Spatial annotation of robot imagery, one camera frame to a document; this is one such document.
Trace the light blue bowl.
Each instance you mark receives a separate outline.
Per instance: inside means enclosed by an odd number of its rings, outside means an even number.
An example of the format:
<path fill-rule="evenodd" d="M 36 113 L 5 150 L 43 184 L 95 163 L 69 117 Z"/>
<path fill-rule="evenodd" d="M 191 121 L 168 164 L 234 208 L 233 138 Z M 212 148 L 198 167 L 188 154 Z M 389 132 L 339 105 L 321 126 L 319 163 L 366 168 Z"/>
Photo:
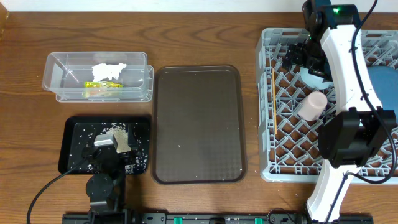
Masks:
<path fill-rule="evenodd" d="M 300 76 L 304 84 L 310 88 L 324 90 L 333 87 L 333 82 L 327 82 L 321 77 L 309 74 L 307 68 L 300 68 Z"/>

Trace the wooden chopstick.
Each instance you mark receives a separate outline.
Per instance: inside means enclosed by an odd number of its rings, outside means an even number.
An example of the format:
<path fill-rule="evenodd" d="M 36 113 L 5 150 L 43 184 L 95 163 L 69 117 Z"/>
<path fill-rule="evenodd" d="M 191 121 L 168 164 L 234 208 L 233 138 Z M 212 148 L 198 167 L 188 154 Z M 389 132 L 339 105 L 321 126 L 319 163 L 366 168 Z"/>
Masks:
<path fill-rule="evenodd" d="M 275 93 L 275 70 L 272 68 L 272 105 L 273 105 L 273 122 L 274 122 L 274 136 L 277 135 L 277 108 L 276 108 L 276 93 Z"/>

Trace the yellow snack wrapper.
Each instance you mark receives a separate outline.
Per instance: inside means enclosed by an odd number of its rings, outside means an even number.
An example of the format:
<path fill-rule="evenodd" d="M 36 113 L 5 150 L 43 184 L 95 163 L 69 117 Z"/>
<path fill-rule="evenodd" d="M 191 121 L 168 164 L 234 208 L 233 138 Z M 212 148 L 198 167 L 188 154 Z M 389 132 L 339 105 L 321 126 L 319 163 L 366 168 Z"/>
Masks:
<path fill-rule="evenodd" d="M 105 90 L 105 88 L 123 88 L 123 84 L 113 83 L 109 81 L 100 82 L 85 82 L 85 90 L 83 97 L 99 97 L 99 96 L 112 96 L 119 94 L 119 90 Z"/>

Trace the pink cup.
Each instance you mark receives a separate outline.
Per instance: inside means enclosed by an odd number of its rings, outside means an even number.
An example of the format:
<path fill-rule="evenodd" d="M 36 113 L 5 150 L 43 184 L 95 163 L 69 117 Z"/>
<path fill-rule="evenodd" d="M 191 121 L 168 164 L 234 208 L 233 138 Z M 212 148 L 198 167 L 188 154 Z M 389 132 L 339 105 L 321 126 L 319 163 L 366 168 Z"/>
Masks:
<path fill-rule="evenodd" d="M 306 121 L 314 121 L 320 117 L 327 103 L 328 99 L 324 93 L 311 92 L 301 101 L 302 107 L 298 111 L 298 115 Z"/>

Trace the white tissue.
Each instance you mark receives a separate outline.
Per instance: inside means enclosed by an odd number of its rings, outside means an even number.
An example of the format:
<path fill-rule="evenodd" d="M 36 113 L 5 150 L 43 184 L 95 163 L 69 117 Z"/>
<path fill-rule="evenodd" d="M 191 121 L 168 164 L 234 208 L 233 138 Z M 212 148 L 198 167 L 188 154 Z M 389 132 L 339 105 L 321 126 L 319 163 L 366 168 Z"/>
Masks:
<path fill-rule="evenodd" d="M 93 74 L 93 81 L 100 82 L 105 79 L 117 80 L 120 76 L 120 73 L 127 65 L 124 63 L 119 63 L 117 65 L 108 65 L 105 63 L 101 63 L 95 66 L 92 66 L 92 74 Z"/>

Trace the dark blue plate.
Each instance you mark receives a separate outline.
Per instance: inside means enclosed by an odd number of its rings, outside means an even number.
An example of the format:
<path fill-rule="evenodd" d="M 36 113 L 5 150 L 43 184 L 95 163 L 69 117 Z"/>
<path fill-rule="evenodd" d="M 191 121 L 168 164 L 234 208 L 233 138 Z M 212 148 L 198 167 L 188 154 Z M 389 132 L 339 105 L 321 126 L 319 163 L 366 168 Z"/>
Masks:
<path fill-rule="evenodd" d="M 388 66 L 368 67 L 370 81 L 383 110 L 393 110 L 397 125 L 397 70 Z"/>

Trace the pile of white rice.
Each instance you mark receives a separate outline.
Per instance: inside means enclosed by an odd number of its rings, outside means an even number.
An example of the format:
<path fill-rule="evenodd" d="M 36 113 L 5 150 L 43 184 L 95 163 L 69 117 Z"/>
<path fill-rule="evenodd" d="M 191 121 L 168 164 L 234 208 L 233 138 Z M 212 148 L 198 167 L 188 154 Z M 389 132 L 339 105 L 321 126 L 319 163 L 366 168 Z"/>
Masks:
<path fill-rule="evenodd" d="M 150 124 L 147 122 L 74 124 L 71 137 L 62 142 L 65 154 L 60 160 L 64 162 L 64 170 L 67 171 L 73 168 L 82 160 L 81 152 L 83 148 L 95 138 L 90 137 L 90 133 L 94 129 L 97 132 L 96 136 L 100 134 L 113 134 L 118 142 L 117 151 L 126 151 L 128 124 L 134 126 L 134 134 L 139 143 L 140 155 L 133 160 L 131 165 L 126 166 L 126 173 L 129 175 L 143 174 L 147 170 L 149 161 Z"/>

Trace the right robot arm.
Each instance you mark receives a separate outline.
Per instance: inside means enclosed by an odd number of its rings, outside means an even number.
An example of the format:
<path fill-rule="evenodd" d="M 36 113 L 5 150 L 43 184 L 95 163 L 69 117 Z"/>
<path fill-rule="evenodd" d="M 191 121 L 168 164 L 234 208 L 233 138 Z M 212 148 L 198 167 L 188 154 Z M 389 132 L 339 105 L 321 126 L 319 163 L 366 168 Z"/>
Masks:
<path fill-rule="evenodd" d="M 308 220 L 330 223 L 339 219 L 352 179 L 384 142 L 392 141 L 396 116 L 382 107 L 371 83 L 361 43 L 364 19 L 357 7 L 309 0 L 302 11 L 308 39 L 289 45 L 282 66 L 306 68 L 333 82 L 336 114 L 318 133 L 322 169 L 307 200 Z"/>

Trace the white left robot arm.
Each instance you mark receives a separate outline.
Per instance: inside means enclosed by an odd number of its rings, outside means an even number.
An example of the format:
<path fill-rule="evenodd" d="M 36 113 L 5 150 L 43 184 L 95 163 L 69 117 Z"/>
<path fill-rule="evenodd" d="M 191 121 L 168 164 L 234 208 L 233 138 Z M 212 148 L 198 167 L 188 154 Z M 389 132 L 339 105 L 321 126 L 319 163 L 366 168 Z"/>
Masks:
<path fill-rule="evenodd" d="M 86 184 L 90 198 L 90 223 L 140 223 L 140 214 L 125 207 L 126 166 L 135 163 L 139 145 L 127 126 L 128 151 L 118 152 L 118 142 L 112 134 L 100 134 L 86 145 L 81 156 L 97 173 Z"/>

